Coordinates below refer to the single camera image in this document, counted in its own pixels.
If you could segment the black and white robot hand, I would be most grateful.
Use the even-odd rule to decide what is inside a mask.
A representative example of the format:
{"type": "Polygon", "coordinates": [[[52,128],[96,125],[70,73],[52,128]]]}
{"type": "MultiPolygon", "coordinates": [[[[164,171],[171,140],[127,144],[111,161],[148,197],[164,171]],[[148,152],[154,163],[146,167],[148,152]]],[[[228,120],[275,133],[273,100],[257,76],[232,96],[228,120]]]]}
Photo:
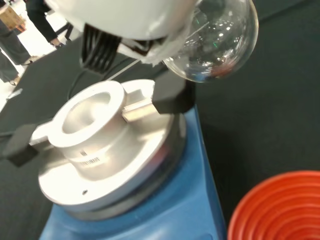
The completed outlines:
{"type": "Polygon", "coordinates": [[[82,32],[81,66],[104,75],[117,53],[157,65],[184,45],[195,0],[47,0],[82,32]]]}

